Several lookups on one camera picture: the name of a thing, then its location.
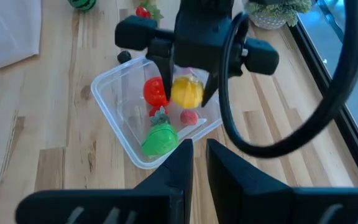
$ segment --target white pot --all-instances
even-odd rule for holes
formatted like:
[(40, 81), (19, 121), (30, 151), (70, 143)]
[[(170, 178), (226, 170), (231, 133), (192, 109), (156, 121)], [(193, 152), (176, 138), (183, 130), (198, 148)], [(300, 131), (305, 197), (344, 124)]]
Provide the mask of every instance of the white pot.
[(281, 17), (273, 17), (263, 13), (249, 14), (249, 19), (254, 24), (263, 29), (278, 29), (284, 25), (287, 21)]

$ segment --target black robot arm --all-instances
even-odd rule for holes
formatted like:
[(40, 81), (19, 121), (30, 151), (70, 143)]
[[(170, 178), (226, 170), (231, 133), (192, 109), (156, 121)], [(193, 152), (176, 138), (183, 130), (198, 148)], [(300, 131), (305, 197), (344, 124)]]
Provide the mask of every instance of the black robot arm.
[[(258, 0), (264, 4), (281, 0)], [(241, 76), (244, 64), (250, 72), (272, 75), (278, 53), (267, 42), (246, 38), (248, 16), (245, 12), (231, 19), (231, 0), (181, 0), (173, 32), (160, 30), (157, 22), (136, 16), (116, 27), (116, 45), (134, 50), (148, 48), (146, 57), (161, 73), (167, 98), (171, 95), (173, 64), (209, 72), (204, 106), (219, 89), (219, 104), (224, 128), (242, 152), (271, 158), (293, 152), (312, 140), (337, 115), (358, 78), (358, 1), (345, 0), (346, 30), (343, 48), (329, 90), (310, 118), (291, 135), (270, 146), (245, 142), (233, 122), (228, 94), (228, 78)]]

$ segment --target potted plant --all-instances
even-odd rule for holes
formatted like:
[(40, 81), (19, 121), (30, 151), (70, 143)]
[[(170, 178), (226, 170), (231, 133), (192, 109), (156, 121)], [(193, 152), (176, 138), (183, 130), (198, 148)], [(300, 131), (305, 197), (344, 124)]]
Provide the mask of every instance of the potted plant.
[(311, 9), (311, 0), (283, 0), (280, 4), (263, 5), (255, 2), (246, 3), (249, 19), (264, 29), (277, 29), (286, 22), (295, 26), (297, 13), (306, 13)]

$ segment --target green toy vegetable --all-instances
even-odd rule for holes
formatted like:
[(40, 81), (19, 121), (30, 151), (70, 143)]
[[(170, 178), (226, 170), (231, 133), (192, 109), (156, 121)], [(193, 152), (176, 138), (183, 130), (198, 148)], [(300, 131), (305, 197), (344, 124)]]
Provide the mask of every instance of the green toy vegetable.
[(152, 129), (142, 143), (145, 155), (164, 155), (179, 145), (178, 133), (170, 125), (168, 115), (163, 106), (150, 117)]
[(142, 151), (145, 155), (164, 155), (179, 145), (178, 134), (167, 123), (158, 124), (150, 130), (142, 143)]
[(96, 4), (96, 0), (68, 0), (75, 9), (88, 11)]

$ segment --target light wood surface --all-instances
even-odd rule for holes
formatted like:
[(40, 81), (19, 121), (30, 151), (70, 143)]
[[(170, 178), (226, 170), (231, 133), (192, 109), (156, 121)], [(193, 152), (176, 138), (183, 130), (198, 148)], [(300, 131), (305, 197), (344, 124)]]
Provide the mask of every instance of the light wood surface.
[[(157, 0), (161, 27), (173, 28), (179, 3)], [(14, 223), (17, 204), (34, 191), (129, 189), (153, 172), (132, 164), (90, 93), (93, 78), (118, 65), (114, 28), (138, 4), (98, 0), (82, 13), (67, 1), (42, 1), (40, 55), (0, 69), (0, 223)], [(240, 10), (236, 0), (234, 11)], [(286, 27), (252, 27), (249, 35), (269, 41), (280, 64), (271, 77), (244, 69), (230, 79), (231, 105), (243, 137), (268, 144), (297, 128), (321, 95)], [(192, 223), (217, 223), (207, 138), (292, 186), (358, 186), (357, 167), (334, 123), (299, 151), (270, 160), (242, 154), (221, 126), (195, 143)]]

